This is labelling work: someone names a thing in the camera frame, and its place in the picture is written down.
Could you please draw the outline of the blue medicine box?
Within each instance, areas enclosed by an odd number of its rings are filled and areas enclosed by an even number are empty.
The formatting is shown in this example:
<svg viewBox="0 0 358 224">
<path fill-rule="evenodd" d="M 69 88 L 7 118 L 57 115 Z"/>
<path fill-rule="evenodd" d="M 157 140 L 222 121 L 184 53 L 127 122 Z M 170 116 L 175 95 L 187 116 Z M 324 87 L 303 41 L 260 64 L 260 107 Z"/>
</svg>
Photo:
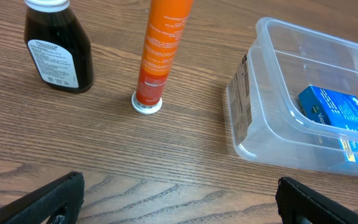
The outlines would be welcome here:
<svg viewBox="0 0 358 224">
<path fill-rule="evenodd" d="M 310 120 L 358 132 L 358 99 L 354 95 L 310 85 L 298 99 Z M 347 162 L 358 163 L 358 142 L 339 140 Z"/>
</svg>

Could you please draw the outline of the dark syrup bottle white cap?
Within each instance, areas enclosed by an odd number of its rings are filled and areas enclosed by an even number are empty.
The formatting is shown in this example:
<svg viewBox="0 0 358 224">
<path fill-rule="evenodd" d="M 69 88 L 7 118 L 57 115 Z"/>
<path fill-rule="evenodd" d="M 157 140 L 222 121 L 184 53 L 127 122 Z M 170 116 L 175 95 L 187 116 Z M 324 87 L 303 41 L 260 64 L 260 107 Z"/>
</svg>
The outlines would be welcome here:
<svg viewBox="0 0 358 224">
<path fill-rule="evenodd" d="M 24 42 L 50 87 L 83 93 L 93 84 L 91 44 L 69 0 L 25 0 Z"/>
</svg>

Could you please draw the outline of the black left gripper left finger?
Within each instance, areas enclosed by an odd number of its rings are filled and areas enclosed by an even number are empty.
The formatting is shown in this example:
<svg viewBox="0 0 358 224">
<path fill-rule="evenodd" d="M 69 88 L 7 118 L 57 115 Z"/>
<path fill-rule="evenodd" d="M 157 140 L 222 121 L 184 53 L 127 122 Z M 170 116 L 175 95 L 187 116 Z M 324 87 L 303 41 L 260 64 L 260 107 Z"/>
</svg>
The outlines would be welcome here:
<svg viewBox="0 0 358 224">
<path fill-rule="evenodd" d="M 83 174 L 70 172 L 0 208 L 0 224 L 75 224 L 84 194 Z"/>
</svg>

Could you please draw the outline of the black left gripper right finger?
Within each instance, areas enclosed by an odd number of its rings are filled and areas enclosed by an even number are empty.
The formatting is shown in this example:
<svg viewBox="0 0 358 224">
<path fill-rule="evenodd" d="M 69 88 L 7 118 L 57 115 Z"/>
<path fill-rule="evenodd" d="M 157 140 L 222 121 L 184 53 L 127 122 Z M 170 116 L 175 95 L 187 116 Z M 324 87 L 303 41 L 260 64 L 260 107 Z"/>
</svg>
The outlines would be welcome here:
<svg viewBox="0 0 358 224">
<path fill-rule="evenodd" d="M 358 224 L 358 213 L 291 177 L 278 180 L 275 199 L 283 224 Z"/>
</svg>

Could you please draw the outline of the orange tablet tube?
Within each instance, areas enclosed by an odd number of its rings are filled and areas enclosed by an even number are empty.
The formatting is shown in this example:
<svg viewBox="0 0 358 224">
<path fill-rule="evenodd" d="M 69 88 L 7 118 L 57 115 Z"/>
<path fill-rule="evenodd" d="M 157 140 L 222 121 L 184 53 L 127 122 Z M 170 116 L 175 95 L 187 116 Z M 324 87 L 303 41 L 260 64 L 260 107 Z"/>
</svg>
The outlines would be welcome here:
<svg viewBox="0 0 358 224">
<path fill-rule="evenodd" d="M 131 103 L 141 114 L 162 107 L 162 94 L 193 0 L 151 0 L 139 78 Z"/>
</svg>

